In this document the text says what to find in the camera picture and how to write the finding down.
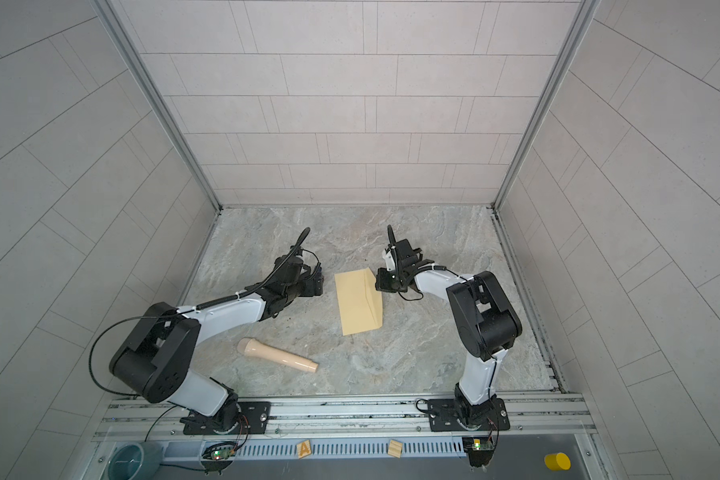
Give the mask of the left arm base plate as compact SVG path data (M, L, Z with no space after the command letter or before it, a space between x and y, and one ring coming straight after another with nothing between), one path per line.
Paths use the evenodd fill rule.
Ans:
M259 435L266 432L271 407L267 401L236 401L212 417L191 411L180 422L184 435Z

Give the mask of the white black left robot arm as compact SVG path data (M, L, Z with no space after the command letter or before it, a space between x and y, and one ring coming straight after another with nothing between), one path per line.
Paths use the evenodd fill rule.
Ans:
M205 432L229 430L238 415L237 394L191 369L195 350L228 330L277 317L300 297L321 296L322 265L306 264L303 252L298 247L277 258L263 281L239 293L194 307L152 305L113 354L110 373L150 403L189 410L185 423L205 421Z

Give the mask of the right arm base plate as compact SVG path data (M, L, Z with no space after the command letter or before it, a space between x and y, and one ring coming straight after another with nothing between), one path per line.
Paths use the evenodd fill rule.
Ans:
M503 432L511 429L505 402L497 396L477 406L454 398L426 399L423 411L432 432Z

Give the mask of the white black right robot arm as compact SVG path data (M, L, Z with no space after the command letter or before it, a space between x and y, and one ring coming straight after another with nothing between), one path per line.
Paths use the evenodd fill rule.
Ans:
M412 290L446 300L468 355L464 373L455 387L459 421L476 428L490 420L498 407L496 382L501 365L515 340L522 335L519 316L494 273L459 275L423 256L407 239L388 230L386 266L376 275L380 292L400 296Z

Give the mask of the yellow paper envelope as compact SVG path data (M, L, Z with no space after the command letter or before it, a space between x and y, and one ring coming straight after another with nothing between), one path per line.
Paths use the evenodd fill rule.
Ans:
M369 268L334 276L344 336L377 330L383 326L383 301L376 277Z

